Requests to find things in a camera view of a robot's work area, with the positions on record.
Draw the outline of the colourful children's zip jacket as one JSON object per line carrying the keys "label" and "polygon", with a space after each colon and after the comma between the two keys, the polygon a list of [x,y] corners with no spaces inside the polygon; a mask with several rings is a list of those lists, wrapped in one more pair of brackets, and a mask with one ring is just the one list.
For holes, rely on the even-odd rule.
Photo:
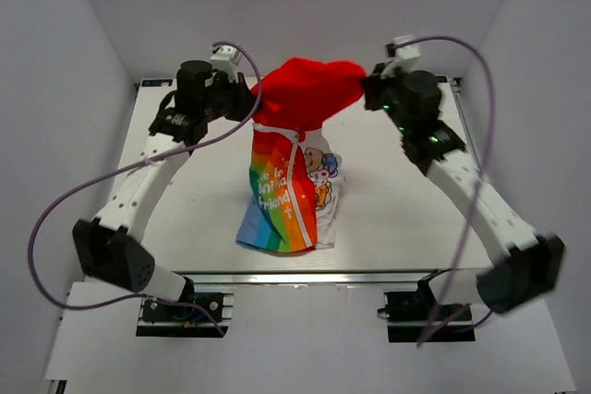
{"label": "colourful children's zip jacket", "polygon": [[238,244],[278,255],[332,248],[344,185],[343,160],[324,123],[363,96],[364,68],[350,61],[292,58],[252,88],[250,204]]}

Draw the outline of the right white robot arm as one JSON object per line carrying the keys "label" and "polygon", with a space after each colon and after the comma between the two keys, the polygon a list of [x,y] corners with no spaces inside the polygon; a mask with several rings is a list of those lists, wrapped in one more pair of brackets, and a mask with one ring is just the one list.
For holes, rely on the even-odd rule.
{"label": "right white robot arm", "polygon": [[467,145],[440,119],[437,77],[380,63],[361,85],[366,109],[390,117],[401,133],[406,158],[464,216],[491,262],[484,269],[462,269],[453,262],[422,279],[418,311],[436,319],[451,304],[484,304],[505,314],[551,293],[564,259],[563,241],[539,233],[484,178]]}

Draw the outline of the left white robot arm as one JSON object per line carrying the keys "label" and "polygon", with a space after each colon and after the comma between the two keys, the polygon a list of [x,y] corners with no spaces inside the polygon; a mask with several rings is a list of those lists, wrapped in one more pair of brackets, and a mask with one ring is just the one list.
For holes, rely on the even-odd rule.
{"label": "left white robot arm", "polygon": [[249,91],[235,57],[213,55],[209,61],[181,64],[176,88],[159,104],[140,152],[115,196],[90,221],[73,228],[78,260],[85,275],[131,293],[163,299],[173,318],[195,308],[188,278],[157,265],[142,245],[151,214],[167,186],[218,118],[243,123],[256,98]]}

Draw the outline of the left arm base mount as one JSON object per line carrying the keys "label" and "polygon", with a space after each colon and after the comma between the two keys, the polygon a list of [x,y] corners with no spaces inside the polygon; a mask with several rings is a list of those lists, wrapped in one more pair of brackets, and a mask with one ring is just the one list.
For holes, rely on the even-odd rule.
{"label": "left arm base mount", "polygon": [[136,336],[140,338],[222,339],[233,317],[235,289],[196,284],[187,306],[141,301]]}

